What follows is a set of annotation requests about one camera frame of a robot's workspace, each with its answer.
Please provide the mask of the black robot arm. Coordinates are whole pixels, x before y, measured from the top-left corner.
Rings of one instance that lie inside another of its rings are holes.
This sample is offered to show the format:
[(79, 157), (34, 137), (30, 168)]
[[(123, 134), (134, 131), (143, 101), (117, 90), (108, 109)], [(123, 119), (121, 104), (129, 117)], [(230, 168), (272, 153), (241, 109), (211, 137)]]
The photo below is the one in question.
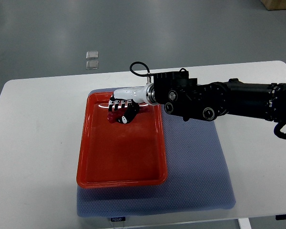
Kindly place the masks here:
[(146, 73), (153, 79), (153, 89), (146, 94), (151, 102), (164, 105), (169, 115), (184, 121), (213, 121), (229, 114), (276, 122), (274, 134), (286, 140), (281, 129), (286, 125), (286, 83), (243, 83), (237, 78), (228, 82), (198, 84), (182, 68), (175, 72)]

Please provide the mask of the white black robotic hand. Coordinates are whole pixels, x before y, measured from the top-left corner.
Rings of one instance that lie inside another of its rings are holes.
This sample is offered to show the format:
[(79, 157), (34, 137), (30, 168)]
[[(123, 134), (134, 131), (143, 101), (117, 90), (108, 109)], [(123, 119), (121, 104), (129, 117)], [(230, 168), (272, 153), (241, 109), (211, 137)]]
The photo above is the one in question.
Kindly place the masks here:
[[(153, 83), (148, 83), (144, 87), (116, 89), (108, 101), (108, 112), (116, 111), (120, 108), (132, 108), (135, 112), (138, 112), (140, 106), (155, 106), (157, 104), (154, 97), (154, 85)], [(124, 116), (122, 121), (124, 124), (127, 122)]]

